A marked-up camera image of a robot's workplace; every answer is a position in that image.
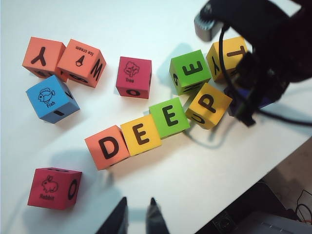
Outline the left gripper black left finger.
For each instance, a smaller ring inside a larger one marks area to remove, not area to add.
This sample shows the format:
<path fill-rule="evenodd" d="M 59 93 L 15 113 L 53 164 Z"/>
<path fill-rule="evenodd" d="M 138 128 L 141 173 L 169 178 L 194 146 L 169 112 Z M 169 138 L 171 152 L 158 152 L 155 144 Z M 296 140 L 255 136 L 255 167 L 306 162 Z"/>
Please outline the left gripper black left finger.
<path fill-rule="evenodd" d="M 127 198 L 123 197 L 116 205 L 108 218 L 97 230 L 97 234 L 127 234 L 128 233 L 128 206 Z"/>

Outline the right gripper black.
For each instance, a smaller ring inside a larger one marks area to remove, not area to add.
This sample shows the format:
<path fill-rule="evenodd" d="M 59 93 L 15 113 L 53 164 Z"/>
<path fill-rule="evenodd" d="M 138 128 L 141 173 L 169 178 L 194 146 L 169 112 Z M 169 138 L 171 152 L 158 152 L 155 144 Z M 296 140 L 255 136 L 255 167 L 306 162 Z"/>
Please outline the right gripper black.
<path fill-rule="evenodd" d="M 248 90 L 246 96 L 235 89 L 235 98 L 241 103 L 235 113 L 235 117 L 250 127 L 255 124 L 253 114 L 259 111 L 263 99 L 267 98 L 275 102 L 281 98 L 289 86 L 279 73 L 262 63 L 257 56 L 247 52 L 236 66 L 238 79 L 236 82 Z"/>

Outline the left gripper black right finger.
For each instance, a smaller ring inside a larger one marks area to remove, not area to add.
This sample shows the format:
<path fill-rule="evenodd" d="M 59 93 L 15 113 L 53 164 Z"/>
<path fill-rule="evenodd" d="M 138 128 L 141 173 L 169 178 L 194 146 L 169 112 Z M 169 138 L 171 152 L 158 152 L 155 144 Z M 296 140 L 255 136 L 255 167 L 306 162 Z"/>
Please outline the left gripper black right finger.
<path fill-rule="evenodd" d="M 151 198 L 146 213 L 147 234 L 169 234 L 166 222 L 154 197 Z"/>

